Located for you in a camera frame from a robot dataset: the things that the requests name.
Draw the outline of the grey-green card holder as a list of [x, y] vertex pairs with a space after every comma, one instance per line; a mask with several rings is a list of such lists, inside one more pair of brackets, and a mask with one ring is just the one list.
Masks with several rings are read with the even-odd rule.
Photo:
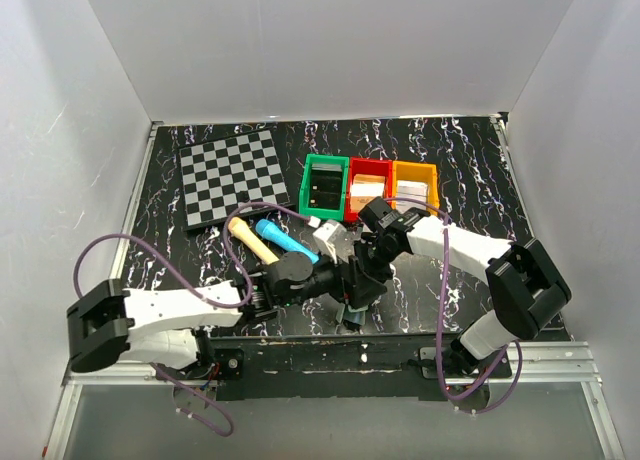
[[348, 304], [340, 304], [336, 313], [336, 333], [360, 334], [366, 323], [367, 306], [353, 309]]

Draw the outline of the light blue credit cards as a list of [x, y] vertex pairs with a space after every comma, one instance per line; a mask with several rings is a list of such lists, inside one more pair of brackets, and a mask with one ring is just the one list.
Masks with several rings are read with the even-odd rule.
[[346, 311], [343, 314], [342, 324], [349, 330], [359, 332], [366, 322], [366, 313], [364, 311], [351, 312]]

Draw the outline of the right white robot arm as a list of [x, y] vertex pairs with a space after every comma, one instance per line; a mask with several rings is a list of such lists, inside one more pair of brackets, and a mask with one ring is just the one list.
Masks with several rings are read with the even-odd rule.
[[442, 374], [475, 377], [514, 340], [532, 340], [571, 300], [572, 292], [542, 243], [521, 244], [456, 226], [445, 213], [415, 204], [400, 212], [376, 197], [358, 214], [370, 235], [358, 245], [367, 275], [382, 275], [401, 254], [431, 257], [489, 288], [492, 308], [448, 346], [436, 349]]

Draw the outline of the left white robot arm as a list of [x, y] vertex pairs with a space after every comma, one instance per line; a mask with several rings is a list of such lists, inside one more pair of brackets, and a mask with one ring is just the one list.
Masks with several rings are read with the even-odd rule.
[[195, 292], [125, 289], [117, 280], [101, 282], [66, 313], [72, 372], [137, 361], [181, 370], [200, 380], [211, 372], [213, 357], [197, 339], [198, 329], [262, 322], [278, 306], [322, 295], [360, 310], [385, 293], [391, 268], [359, 244], [347, 260], [322, 255], [312, 262], [303, 253], [287, 252], [249, 277], [253, 298], [247, 305], [240, 303], [242, 284], [231, 280]]

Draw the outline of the brown cards in red bin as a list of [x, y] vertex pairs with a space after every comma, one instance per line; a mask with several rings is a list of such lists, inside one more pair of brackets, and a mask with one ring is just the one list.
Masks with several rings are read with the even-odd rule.
[[382, 196], [386, 188], [384, 176], [356, 174], [350, 187], [349, 207], [352, 212], [359, 212], [373, 198]]

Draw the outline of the white cards in orange bin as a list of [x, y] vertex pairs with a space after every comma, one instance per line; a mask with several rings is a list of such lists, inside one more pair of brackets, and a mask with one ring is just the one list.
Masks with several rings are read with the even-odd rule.
[[426, 202], [429, 196], [429, 185], [425, 182], [399, 180], [396, 184], [396, 198], [407, 198]]

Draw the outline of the black cards in green bin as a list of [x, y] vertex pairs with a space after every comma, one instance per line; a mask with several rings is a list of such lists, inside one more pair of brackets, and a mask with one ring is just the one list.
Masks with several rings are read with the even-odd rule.
[[337, 210], [341, 203], [342, 178], [340, 165], [313, 164], [310, 171], [309, 206]]

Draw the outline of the red plastic bin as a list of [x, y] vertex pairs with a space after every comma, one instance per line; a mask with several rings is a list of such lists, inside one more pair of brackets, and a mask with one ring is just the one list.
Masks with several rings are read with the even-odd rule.
[[391, 192], [392, 162], [351, 157], [349, 163], [344, 221], [354, 223], [358, 213], [374, 197]]

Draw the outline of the orange plastic bin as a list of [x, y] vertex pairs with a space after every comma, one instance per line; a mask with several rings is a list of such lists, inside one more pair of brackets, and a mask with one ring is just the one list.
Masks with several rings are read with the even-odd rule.
[[411, 180], [425, 182], [429, 185], [429, 196], [426, 203], [438, 208], [438, 172], [435, 164], [417, 163], [407, 161], [393, 161], [392, 202], [393, 207], [405, 212], [409, 208], [417, 207], [417, 204], [406, 201], [406, 198], [396, 198], [396, 184], [399, 180]]

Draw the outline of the green plastic bin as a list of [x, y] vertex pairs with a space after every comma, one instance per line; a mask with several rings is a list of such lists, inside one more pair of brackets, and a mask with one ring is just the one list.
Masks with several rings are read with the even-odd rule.
[[344, 220], [349, 158], [308, 154], [299, 190], [298, 211], [324, 220]]

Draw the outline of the blue plastic marker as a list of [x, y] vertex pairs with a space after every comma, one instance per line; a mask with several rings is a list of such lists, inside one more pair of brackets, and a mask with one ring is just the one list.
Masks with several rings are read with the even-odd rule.
[[286, 252], [302, 253], [308, 257], [312, 264], [317, 263], [320, 258], [319, 255], [312, 252], [310, 249], [302, 245], [300, 242], [290, 237], [287, 233], [282, 231], [275, 223], [261, 219], [256, 224], [256, 231], [263, 239], [276, 244]]

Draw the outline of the black front base bar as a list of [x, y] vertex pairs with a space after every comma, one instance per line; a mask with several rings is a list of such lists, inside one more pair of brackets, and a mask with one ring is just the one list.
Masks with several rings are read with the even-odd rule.
[[196, 361], [160, 368], [208, 386], [219, 401], [267, 398], [393, 398], [443, 401], [433, 334], [212, 337], [200, 334]]

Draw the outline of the black grey chessboard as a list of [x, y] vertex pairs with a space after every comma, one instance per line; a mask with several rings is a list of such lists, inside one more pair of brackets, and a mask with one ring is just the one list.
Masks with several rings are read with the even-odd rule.
[[265, 129], [179, 149], [185, 229], [221, 224], [247, 192], [249, 202], [293, 205], [272, 133]]

